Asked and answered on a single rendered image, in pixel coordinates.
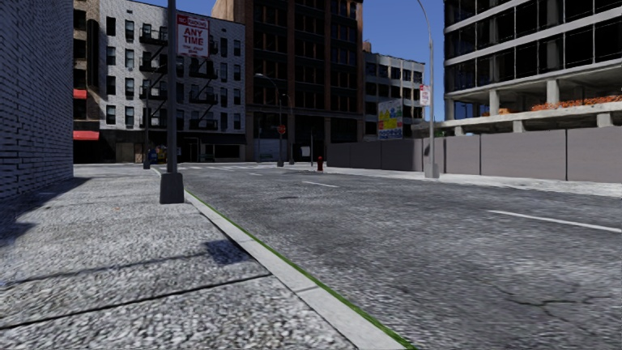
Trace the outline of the grey street lamp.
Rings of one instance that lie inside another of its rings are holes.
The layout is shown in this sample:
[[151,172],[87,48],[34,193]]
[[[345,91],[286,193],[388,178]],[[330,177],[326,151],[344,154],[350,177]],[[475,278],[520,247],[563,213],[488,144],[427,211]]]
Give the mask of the grey street lamp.
[[431,24],[429,22],[427,11],[421,0],[416,0],[424,14],[424,19],[428,32],[428,50],[429,50],[429,76],[428,76],[428,88],[423,87],[422,93],[427,92],[428,101],[428,164],[424,166],[424,176],[430,179],[438,179],[440,177],[440,170],[435,159],[435,127],[434,127],[434,46],[432,38]]
[[277,126],[277,131],[279,133],[279,150],[278,150],[277,166],[282,168],[284,166],[283,157],[282,157],[282,150],[283,150],[282,95],[279,91],[278,86],[276,85],[275,81],[272,78],[262,73],[255,73],[254,76],[257,78],[268,80],[269,82],[271,82],[271,84],[273,85],[275,89],[275,100],[277,101],[278,106],[279,106],[279,124]]

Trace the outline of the red brick building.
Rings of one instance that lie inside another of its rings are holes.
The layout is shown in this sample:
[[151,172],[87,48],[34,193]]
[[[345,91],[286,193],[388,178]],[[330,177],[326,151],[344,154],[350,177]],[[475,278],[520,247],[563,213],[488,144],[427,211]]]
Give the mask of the red brick building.
[[214,18],[245,25],[243,160],[278,159],[282,95],[283,160],[300,147],[326,157],[328,145],[364,135],[364,0],[216,0]]

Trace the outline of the pale concrete building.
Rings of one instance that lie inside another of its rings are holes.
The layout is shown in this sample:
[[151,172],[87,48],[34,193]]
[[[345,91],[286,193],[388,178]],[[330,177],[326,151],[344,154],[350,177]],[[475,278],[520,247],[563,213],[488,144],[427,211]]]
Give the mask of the pale concrete building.
[[364,140],[378,139],[380,103],[398,100],[403,111],[403,137],[412,136],[411,126],[424,120],[420,107],[420,85],[425,64],[375,53],[370,41],[363,42]]

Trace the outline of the grey pole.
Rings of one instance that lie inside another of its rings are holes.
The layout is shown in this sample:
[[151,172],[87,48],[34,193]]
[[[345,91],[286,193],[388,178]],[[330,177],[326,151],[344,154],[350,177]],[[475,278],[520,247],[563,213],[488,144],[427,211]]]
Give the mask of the grey pole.
[[143,81],[143,94],[145,99],[144,111],[143,111],[143,123],[144,123],[144,141],[143,141],[143,168],[148,170],[151,168],[149,157],[149,124],[151,121],[149,113],[149,95],[151,91],[151,81]]

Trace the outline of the white brick building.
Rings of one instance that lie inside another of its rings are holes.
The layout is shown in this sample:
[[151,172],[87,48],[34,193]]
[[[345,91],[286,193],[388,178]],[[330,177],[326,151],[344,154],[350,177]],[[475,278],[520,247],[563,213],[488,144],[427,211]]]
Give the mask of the white brick building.
[[[244,158],[245,25],[209,18],[209,56],[177,57],[177,160]],[[167,11],[100,0],[100,160],[143,162],[143,81],[151,81],[149,150],[164,161],[168,120]]]

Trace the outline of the tan brick building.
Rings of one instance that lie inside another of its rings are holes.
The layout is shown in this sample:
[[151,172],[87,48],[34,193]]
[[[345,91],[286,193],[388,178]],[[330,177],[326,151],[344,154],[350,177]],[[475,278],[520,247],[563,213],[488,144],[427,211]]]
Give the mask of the tan brick building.
[[73,152],[76,164],[100,161],[100,0],[73,0]]

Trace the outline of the glass tower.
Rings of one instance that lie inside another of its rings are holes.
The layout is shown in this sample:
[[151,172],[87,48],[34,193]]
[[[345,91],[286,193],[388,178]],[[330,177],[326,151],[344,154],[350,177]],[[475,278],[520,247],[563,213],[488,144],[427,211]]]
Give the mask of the glass tower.
[[622,126],[622,0],[443,0],[443,135]]

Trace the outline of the grey brick building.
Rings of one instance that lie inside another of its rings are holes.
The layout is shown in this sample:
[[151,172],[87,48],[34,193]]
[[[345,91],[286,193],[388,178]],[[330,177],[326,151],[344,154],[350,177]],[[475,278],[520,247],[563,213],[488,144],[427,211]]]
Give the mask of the grey brick building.
[[73,0],[0,0],[0,200],[73,176]]

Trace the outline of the sign on a post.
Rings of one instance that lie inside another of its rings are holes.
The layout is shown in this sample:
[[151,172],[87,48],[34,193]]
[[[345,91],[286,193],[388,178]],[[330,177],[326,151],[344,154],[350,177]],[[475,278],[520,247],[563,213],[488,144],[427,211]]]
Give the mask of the sign on a post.
[[177,169],[177,1],[168,0],[167,168],[160,179],[160,204],[185,202],[183,176]]

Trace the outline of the grey fence wall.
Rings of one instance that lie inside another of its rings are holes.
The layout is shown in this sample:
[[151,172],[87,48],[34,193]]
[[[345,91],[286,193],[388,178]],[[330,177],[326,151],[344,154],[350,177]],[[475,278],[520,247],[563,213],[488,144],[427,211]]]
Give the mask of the grey fence wall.
[[[330,167],[421,172],[427,139],[330,144]],[[622,183],[622,127],[451,136],[435,140],[441,173]]]

